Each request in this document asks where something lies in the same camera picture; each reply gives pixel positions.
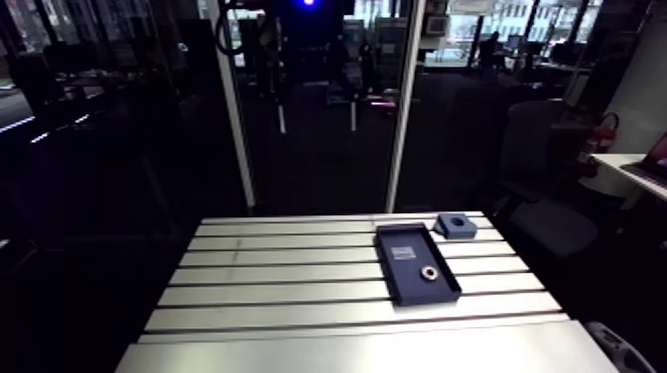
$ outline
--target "gray chair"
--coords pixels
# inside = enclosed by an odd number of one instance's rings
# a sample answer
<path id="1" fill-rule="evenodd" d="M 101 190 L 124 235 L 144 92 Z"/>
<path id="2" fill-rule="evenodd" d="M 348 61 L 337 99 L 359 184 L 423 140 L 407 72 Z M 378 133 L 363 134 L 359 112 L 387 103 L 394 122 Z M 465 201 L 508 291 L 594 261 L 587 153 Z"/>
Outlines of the gray chair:
<path id="1" fill-rule="evenodd" d="M 559 258 L 585 249 L 598 236 L 592 221 L 555 198 L 564 181 L 547 170 L 551 125 L 566 109 L 554 101 L 510 107 L 499 170 L 499 183 L 509 196 L 495 212 Z"/>

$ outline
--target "laptop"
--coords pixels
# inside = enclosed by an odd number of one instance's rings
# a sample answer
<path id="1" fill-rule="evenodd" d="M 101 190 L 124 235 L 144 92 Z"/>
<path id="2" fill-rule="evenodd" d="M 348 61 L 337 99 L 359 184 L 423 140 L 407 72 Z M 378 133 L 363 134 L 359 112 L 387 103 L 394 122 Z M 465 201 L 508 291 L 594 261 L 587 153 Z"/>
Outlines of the laptop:
<path id="1" fill-rule="evenodd" d="M 641 162 L 623 165 L 621 168 L 667 187 L 667 134 L 651 148 Z"/>

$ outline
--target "cable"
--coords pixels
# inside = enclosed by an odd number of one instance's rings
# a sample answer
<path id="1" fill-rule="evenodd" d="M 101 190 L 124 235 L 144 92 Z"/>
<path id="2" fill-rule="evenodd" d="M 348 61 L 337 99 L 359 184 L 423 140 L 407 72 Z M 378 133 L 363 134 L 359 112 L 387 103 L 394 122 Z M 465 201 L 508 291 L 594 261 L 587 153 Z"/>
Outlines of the cable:
<path id="1" fill-rule="evenodd" d="M 265 20 L 264 23 L 259 27 L 259 30 L 257 31 L 257 42 L 259 43 L 259 40 L 261 39 L 262 35 L 264 35 L 265 32 L 269 30 L 269 26 L 273 25 L 275 19 L 273 17 L 273 12 L 271 11 L 270 7 L 268 6 L 269 1 L 266 1 L 266 3 L 262 4 L 264 5 L 261 8 L 264 8 L 264 14 L 265 14 Z M 225 3 L 224 0 L 217 0 L 217 7 L 220 10 L 219 15 L 217 16 L 217 21 L 215 21 L 215 45 L 217 46 L 218 50 L 221 51 L 224 55 L 226 56 L 236 56 L 240 55 L 243 53 L 243 45 L 240 45 L 236 48 L 228 48 L 225 46 L 222 41 L 221 37 L 223 36 L 223 28 L 224 28 L 224 21 L 227 18 L 227 12 L 232 9 L 244 9 L 243 5 L 238 5 L 237 0 L 229 0 L 228 3 Z"/>

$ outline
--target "fire extinguisher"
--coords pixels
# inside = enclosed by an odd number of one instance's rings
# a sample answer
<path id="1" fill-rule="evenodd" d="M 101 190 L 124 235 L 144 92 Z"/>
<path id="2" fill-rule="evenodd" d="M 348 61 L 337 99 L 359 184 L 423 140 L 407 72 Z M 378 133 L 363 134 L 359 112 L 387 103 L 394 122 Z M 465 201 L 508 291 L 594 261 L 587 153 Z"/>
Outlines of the fire extinguisher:
<path id="1" fill-rule="evenodd" d="M 611 125 L 605 124 L 606 118 L 612 118 Z M 598 162 L 592 157 L 593 153 L 606 153 L 616 139 L 616 132 L 620 124 L 620 118 L 616 113 L 608 112 L 600 123 L 591 132 L 591 136 L 579 152 L 578 161 L 582 174 L 586 178 L 594 178 L 598 174 Z"/>

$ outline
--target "person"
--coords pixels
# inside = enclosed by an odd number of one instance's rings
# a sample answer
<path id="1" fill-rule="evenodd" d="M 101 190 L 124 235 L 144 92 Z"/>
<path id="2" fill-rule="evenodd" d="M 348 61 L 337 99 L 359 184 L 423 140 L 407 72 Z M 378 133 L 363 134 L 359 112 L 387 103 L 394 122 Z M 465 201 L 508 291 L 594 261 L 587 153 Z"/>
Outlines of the person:
<path id="1" fill-rule="evenodd" d="M 500 34 L 494 32 L 487 40 L 479 43 L 479 65 L 488 68 L 505 69 L 505 57 L 495 53 Z"/>

